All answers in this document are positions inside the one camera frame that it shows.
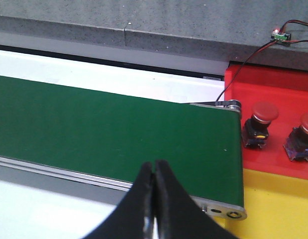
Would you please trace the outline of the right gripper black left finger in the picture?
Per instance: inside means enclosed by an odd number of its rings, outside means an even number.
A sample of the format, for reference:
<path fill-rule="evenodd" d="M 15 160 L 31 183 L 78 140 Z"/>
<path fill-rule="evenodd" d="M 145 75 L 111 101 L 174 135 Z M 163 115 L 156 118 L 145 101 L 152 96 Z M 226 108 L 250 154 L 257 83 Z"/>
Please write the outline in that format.
<path fill-rule="evenodd" d="M 151 239 L 154 214 L 152 208 L 152 164 L 145 162 L 123 199 L 112 213 L 86 239 Z"/>

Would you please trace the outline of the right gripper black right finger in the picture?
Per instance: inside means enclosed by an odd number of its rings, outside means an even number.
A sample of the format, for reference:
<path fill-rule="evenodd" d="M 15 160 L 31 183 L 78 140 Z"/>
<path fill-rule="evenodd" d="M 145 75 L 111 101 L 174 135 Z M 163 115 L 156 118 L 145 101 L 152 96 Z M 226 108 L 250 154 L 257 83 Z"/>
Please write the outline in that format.
<path fill-rule="evenodd" d="M 235 239 L 196 205 L 166 160 L 155 162 L 156 218 L 161 239 Z"/>

